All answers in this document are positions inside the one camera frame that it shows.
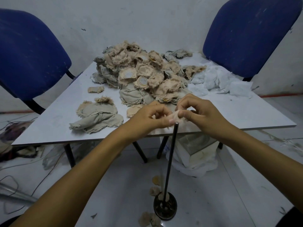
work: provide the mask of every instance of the blue office chair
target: blue office chair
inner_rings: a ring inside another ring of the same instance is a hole
[[[38,114],[44,112],[33,98],[53,87],[69,72],[71,60],[51,30],[34,15],[0,9],[0,85]],[[71,167],[70,145],[65,151]]]
[[[250,81],[302,10],[302,0],[230,0],[217,13],[204,55]]]

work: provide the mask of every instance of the stand base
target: stand base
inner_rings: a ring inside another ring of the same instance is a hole
[[[168,202],[160,201],[158,195],[154,198],[154,212],[162,221],[173,219],[177,212],[177,201],[171,193],[168,194]]]

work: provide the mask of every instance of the white tiled floor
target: white tiled floor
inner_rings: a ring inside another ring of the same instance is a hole
[[[265,131],[303,146],[303,96],[265,100],[298,124],[295,128]],[[5,121],[23,115],[25,114],[0,115],[0,128],[7,124]],[[36,114],[29,114],[15,121],[27,121],[35,117]],[[301,155],[281,142],[273,141],[267,134],[259,131],[248,133],[303,163]],[[139,144],[149,157],[149,162],[142,164],[133,146],[128,146],[100,181],[76,226],[138,226],[137,221],[141,213],[152,212],[153,197],[148,194],[149,188],[153,185],[151,178],[154,175],[165,174],[167,160],[155,159],[160,145],[158,138],[143,139]],[[178,211],[176,216],[171,221],[164,222],[163,226],[275,226],[283,216],[282,208],[288,211],[292,207],[270,182],[233,150],[224,147],[218,150],[217,158],[218,168],[207,172],[200,179],[172,169],[169,191],[178,202]],[[32,164],[1,170],[25,163]],[[58,166],[38,187],[34,196],[40,197],[69,170],[66,156],[63,155]],[[19,184],[19,190],[27,194],[32,193],[49,171],[44,171],[40,157],[34,160],[15,159],[0,163],[0,179],[7,175],[14,176]],[[10,178],[3,182],[15,186]],[[7,204],[6,208],[11,212],[20,206]],[[25,208],[6,215],[0,202],[0,223],[22,214],[24,210]]]

